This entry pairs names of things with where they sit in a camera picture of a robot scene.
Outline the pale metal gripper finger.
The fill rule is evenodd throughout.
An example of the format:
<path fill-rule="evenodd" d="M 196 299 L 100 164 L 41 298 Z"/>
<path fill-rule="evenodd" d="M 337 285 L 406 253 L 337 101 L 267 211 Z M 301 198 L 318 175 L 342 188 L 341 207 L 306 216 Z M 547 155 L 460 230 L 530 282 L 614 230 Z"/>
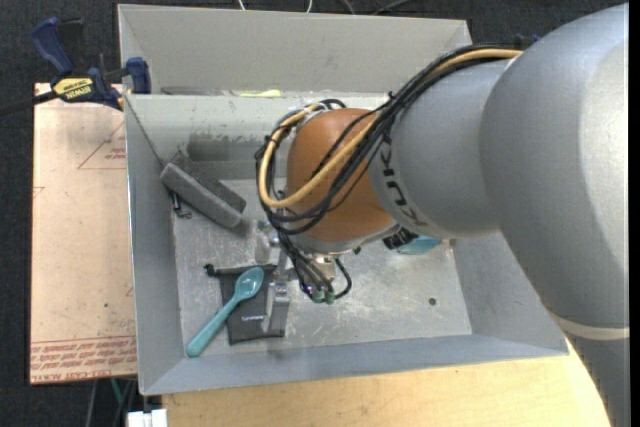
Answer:
<path fill-rule="evenodd" d="M 271 259 L 271 252 L 279 247 L 279 233 L 269 223 L 258 221 L 255 229 L 255 261 L 260 264 L 268 264 Z"/>
<path fill-rule="evenodd" d="M 291 298 L 288 285 L 273 282 L 267 293 L 267 320 L 265 333 L 270 336 L 282 337 L 286 333 L 286 325 Z"/>

